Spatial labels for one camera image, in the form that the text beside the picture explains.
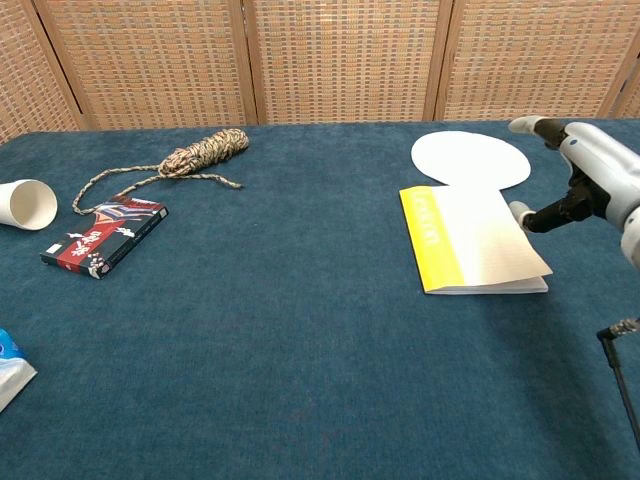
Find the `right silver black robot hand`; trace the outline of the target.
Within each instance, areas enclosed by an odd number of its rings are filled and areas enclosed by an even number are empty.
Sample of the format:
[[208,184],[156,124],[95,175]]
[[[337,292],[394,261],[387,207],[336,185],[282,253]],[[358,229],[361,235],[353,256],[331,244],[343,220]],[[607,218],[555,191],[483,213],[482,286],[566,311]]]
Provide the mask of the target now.
[[634,267],[639,266],[639,155],[605,133],[584,123],[562,123],[538,115],[512,120],[514,133],[535,134],[558,151],[571,175],[567,194],[533,211],[519,201],[509,204],[519,226],[546,233],[591,216],[608,221],[621,232],[620,248]]

